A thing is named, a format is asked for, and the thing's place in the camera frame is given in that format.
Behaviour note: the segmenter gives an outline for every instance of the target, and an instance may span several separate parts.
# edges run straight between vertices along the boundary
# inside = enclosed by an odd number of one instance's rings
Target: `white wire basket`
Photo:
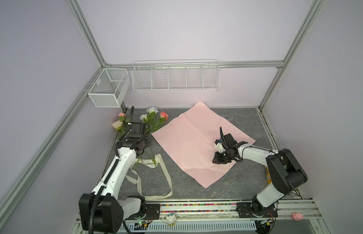
[[[219,90],[218,60],[135,61],[132,85],[136,92]]]
[[[104,68],[88,95],[96,107],[120,107],[131,80],[125,68]]]

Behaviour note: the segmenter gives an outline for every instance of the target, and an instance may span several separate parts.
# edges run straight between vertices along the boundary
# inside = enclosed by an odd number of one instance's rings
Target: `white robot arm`
[[[81,224],[89,234],[94,231],[116,233],[123,220],[131,215],[146,217],[144,197],[131,196],[118,202],[120,187],[125,175],[137,155],[150,146],[151,139],[146,133],[145,123],[132,123],[131,109],[129,128],[114,146],[115,157],[102,180],[90,194],[83,194],[79,200]]]
[[[271,150],[257,147],[247,142],[237,143],[231,134],[223,135],[215,141],[218,149],[213,163],[226,164],[232,160],[242,162],[249,159],[268,167],[271,183],[254,196],[250,206],[238,205],[236,211],[251,212],[256,217],[263,217],[274,210],[274,203],[298,186],[304,184],[308,177],[292,152],[288,149]]]

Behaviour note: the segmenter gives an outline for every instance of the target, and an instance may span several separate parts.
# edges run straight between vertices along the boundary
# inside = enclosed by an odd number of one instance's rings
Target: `cream ribbon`
[[[145,197],[145,200],[147,200],[147,201],[156,201],[156,200],[164,199],[164,198],[167,198],[167,197],[169,197],[169,196],[171,196],[173,194],[173,184],[171,182],[171,177],[170,177],[170,174],[168,173],[168,171],[166,169],[165,163],[163,162],[163,159],[160,156],[160,154],[156,154],[155,155],[155,162],[156,162],[156,164],[154,165],[154,162],[151,159],[146,159],[146,160],[140,159],[138,161],[134,161],[129,168],[131,169],[131,171],[134,174],[137,175],[137,180],[134,179],[134,178],[132,178],[132,177],[130,177],[130,176],[128,176],[128,175],[126,175],[126,178],[131,183],[137,184],[137,191],[138,191],[138,193],[141,196]],[[144,195],[142,195],[142,192],[141,192],[141,178],[137,174],[137,172],[132,169],[132,167],[133,167],[133,165],[135,165],[135,163],[141,163],[141,164],[144,164],[145,166],[150,167],[150,168],[155,168],[158,164],[160,164],[160,167],[162,168],[162,171],[163,171],[163,173],[166,176],[167,183],[170,186],[171,191],[167,195],[165,195],[165,196],[144,196]]]

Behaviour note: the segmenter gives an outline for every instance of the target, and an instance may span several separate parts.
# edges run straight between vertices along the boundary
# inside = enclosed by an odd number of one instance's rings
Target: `peach rose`
[[[168,115],[166,114],[166,112],[164,112],[164,111],[162,111],[161,113],[160,113],[160,117],[161,118],[165,118],[166,117],[166,119],[165,120],[167,120],[168,119]]]

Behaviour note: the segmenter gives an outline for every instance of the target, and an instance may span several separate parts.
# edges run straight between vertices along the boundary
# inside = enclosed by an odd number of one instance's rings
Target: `vent grille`
[[[135,222],[130,222],[128,228],[131,232],[144,232],[133,230]],[[153,222],[146,232],[211,232],[211,231],[249,231],[256,230],[254,221],[202,221],[202,222],[177,222],[174,226],[168,226],[164,222]],[[120,233],[126,232],[123,225]]]

